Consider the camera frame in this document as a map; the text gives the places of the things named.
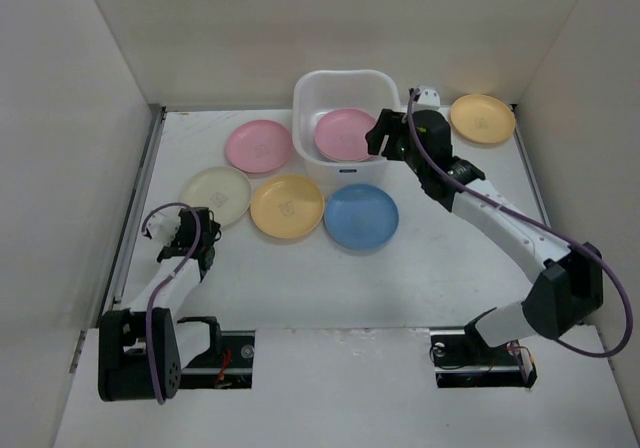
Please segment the pink plate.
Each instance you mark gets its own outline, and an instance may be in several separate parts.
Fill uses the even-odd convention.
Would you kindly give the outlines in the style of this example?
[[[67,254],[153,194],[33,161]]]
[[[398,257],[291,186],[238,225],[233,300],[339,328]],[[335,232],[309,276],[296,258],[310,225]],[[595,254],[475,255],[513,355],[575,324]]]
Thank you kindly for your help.
[[[290,131],[271,120],[252,120],[238,126],[225,145],[227,160],[251,174],[271,172],[284,165],[294,151]]]
[[[371,157],[365,135],[376,120],[358,109],[338,109],[324,114],[314,131],[316,148],[328,159],[361,162]]]

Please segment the cream plate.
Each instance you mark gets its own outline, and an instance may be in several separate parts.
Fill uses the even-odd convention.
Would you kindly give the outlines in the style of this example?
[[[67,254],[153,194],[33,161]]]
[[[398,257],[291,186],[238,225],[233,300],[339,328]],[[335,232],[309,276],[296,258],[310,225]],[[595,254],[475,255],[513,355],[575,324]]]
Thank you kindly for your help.
[[[207,207],[221,226],[238,221],[249,208],[252,187],[249,178],[230,166],[205,169],[182,187],[179,201],[189,206]]]

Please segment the blue plate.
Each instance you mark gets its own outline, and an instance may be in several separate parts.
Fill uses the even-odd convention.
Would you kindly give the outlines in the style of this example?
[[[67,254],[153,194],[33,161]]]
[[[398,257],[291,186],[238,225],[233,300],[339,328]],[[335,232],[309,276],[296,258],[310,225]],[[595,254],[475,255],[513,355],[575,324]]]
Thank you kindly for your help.
[[[374,251],[391,240],[399,226],[399,210],[384,190],[351,184],[328,199],[324,224],[333,240],[352,251]]]

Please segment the yellow plate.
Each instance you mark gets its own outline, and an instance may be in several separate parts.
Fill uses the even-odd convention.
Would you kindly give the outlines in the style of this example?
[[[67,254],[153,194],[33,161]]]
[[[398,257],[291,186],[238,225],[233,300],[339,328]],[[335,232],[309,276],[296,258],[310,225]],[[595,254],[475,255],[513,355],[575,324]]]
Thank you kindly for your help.
[[[515,116],[506,104],[482,94],[458,98],[451,105],[450,120],[463,138],[485,145],[505,142],[516,127]]]
[[[324,216],[325,199],[318,185],[297,174],[273,177],[254,192],[250,215],[256,227],[277,239],[310,234]]]

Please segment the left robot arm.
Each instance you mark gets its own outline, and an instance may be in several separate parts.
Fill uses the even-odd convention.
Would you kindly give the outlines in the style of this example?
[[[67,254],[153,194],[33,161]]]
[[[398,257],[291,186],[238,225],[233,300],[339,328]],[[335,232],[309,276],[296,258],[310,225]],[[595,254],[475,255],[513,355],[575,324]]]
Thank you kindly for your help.
[[[183,317],[187,297],[212,267],[221,225],[207,207],[174,202],[175,215],[160,206],[144,219],[143,236],[162,245],[152,281],[127,305],[105,312],[99,322],[98,394],[105,402],[154,400],[179,390],[182,368],[196,357],[211,364],[225,349],[214,316]]]

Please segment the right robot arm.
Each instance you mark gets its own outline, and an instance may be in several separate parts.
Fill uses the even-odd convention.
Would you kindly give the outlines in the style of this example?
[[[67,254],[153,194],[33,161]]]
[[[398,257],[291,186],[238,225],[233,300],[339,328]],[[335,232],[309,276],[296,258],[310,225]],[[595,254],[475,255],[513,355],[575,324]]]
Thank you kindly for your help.
[[[480,230],[532,284],[523,300],[486,311],[465,326],[466,356],[485,363],[511,341],[535,335],[557,340],[600,308],[604,297],[598,251],[588,244],[573,248],[508,215],[511,204],[484,173],[454,155],[443,115],[422,110],[414,118],[410,124],[405,114],[382,110],[365,136],[369,153],[405,162],[429,198]]]

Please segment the white plastic bin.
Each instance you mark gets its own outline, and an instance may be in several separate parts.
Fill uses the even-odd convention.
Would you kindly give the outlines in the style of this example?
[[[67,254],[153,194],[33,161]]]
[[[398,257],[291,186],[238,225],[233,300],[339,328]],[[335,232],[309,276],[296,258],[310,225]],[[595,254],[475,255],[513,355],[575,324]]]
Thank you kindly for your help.
[[[396,83],[388,75],[371,69],[317,70],[303,75],[293,95],[292,139],[308,176],[324,187],[366,183],[377,185],[387,162],[380,157],[368,161],[338,162],[321,154],[314,135],[322,116],[338,109],[358,109],[373,117],[381,110],[400,109]]]

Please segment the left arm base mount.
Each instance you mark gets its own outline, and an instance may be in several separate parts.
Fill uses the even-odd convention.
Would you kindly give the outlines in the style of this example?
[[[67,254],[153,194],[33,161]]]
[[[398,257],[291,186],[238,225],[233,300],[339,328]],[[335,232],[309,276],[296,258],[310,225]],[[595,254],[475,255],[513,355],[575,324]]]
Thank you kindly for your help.
[[[220,347],[194,358],[182,369],[180,390],[244,390],[253,382],[256,332],[222,331]]]

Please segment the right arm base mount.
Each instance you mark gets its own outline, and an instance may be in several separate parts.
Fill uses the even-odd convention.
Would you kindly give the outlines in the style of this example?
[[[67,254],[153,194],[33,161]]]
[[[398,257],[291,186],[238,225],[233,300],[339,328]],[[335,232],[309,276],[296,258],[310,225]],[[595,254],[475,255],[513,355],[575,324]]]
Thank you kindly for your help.
[[[532,353],[519,341],[476,350],[463,333],[436,332],[431,336],[429,357],[441,389],[531,389],[538,379]]]

